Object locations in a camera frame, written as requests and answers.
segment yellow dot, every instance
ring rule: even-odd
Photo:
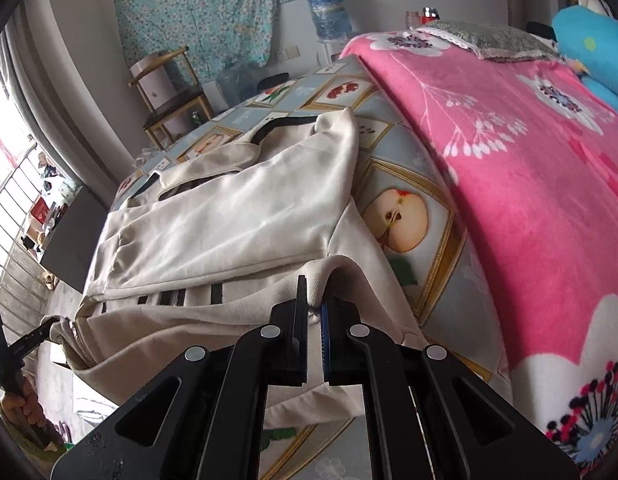
[[[585,48],[591,52],[596,50],[596,40],[593,38],[585,38]]]

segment metal bolt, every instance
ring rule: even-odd
[[[442,346],[430,346],[427,348],[427,356],[434,361],[442,361],[447,357],[447,351]]]
[[[369,327],[367,325],[354,325],[349,329],[349,332],[354,337],[367,337],[369,335]]]
[[[260,335],[266,339],[273,339],[280,335],[280,329],[276,325],[266,325],[260,329]]]
[[[205,358],[205,354],[207,354],[207,352],[205,352],[205,349],[201,346],[192,346],[191,348],[187,348],[185,359],[194,363],[196,361],[202,361],[202,359]]]

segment teal floral curtain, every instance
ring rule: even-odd
[[[269,59],[278,7],[291,0],[114,0],[129,66],[153,52],[188,45],[200,80],[225,66]],[[177,86],[183,74],[171,73]]]

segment blue pillow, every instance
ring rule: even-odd
[[[614,94],[614,92],[603,85],[603,83],[599,83],[588,75],[583,76],[582,84],[585,85],[592,94],[605,101],[618,112],[618,94]]]
[[[582,62],[592,78],[618,94],[618,20],[573,6],[561,10],[553,26],[560,53]]]

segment pink blanket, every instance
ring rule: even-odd
[[[449,177],[478,247],[516,407],[580,466],[618,437],[618,115],[558,63],[422,33],[352,41]]]

